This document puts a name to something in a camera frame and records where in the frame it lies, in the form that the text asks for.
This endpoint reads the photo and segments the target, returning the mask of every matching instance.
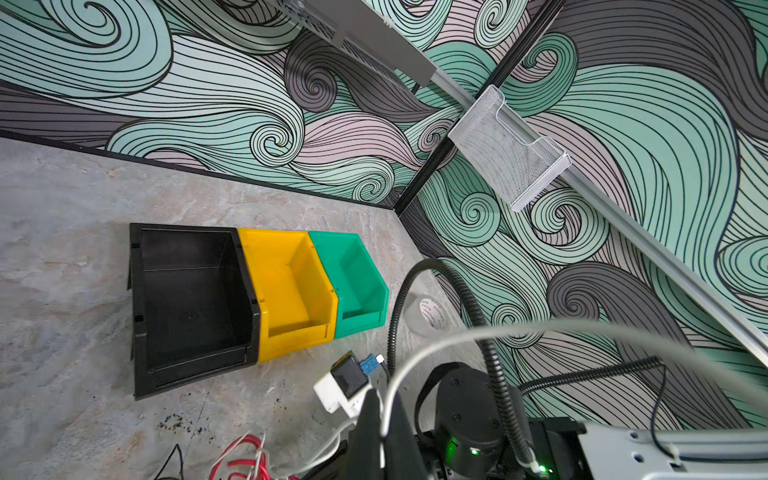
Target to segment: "stone surface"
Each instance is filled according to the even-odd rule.
[[[176,443],[186,478],[202,478],[231,441],[265,429],[273,464],[297,465],[343,420],[312,384],[350,349],[386,354],[387,327],[135,402],[130,222],[359,233],[391,289],[390,312],[421,255],[391,210],[7,139],[0,152],[3,478],[153,478]],[[449,305],[430,273],[412,290]],[[420,340],[402,325],[400,339],[404,359]],[[481,360],[468,345],[424,362],[401,390],[409,410],[447,359]],[[174,457],[164,475],[177,472]]]

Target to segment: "green storage bin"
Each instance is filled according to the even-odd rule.
[[[339,297],[336,336],[383,326],[389,288],[357,233],[310,232],[317,255]]]

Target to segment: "wall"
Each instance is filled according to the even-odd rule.
[[[371,5],[472,91],[536,8]],[[384,206],[461,113],[433,84],[418,100],[394,88],[264,0],[0,0],[0,54],[6,136]]]
[[[767,48],[759,0],[571,1],[503,90],[768,333]],[[569,315],[639,326],[768,387],[768,372],[738,342],[559,180],[515,214],[457,154],[401,220],[423,254],[467,279],[494,324]],[[646,355],[560,333],[498,344],[512,382]],[[660,381],[646,372],[540,391],[528,413],[647,428]],[[679,366],[658,420],[666,429],[766,425]]]

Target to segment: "storage bin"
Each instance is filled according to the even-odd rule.
[[[132,223],[134,396],[251,365],[260,311],[234,228]]]
[[[339,297],[336,337],[383,326],[389,288],[357,233],[310,232]]]
[[[239,234],[261,311],[259,361],[333,340],[339,301],[309,234]]]

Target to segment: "black corrugated tube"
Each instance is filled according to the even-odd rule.
[[[454,269],[434,258],[428,258],[418,262],[402,281],[402,286],[400,287],[397,299],[395,300],[395,308],[392,311],[392,318],[389,321],[387,366],[389,367],[390,374],[395,373],[397,365],[395,358],[397,350],[397,326],[400,322],[402,306],[406,302],[406,295],[408,294],[408,291],[411,290],[413,280],[425,270],[437,270],[446,280],[448,280],[456,291],[462,305],[467,309],[469,320],[472,322],[473,326],[486,325],[485,314],[482,312],[482,308],[480,308],[480,304],[475,298],[475,295]],[[488,370],[488,376],[491,378],[491,388],[494,399],[496,400],[496,409],[498,410],[499,417],[502,419],[504,432],[507,435],[509,444],[512,446],[517,460],[522,464],[529,465],[533,462],[533,452],[528,447],[528,443],[525,441],[523,433],[520,430],[520,424],[515,415],[515,407],[513,406],[512,399],[509,395],[507,381],[504,377],[504,372],[502,371],[502,365],[498,360],[498,354],[496,353],[496,345],[492,339],[478,340],[477,344],[482,351],[482,356],[485,360],[485,368]]]
[[[609,376],[628,375],[643,370],[657,369],[664,362],[657,356],[649,356],[633,362],[623,362],[617,365],[604,366],[599,369],[584,370],[581,372],[563,373],[561,375],[548,376],[543,379],[531,380],[518,387],[520,394],[525,396],[535,390],[546,389],[551,386],[567,385],[570,383],[587,382],[588,380],[604,379]]]

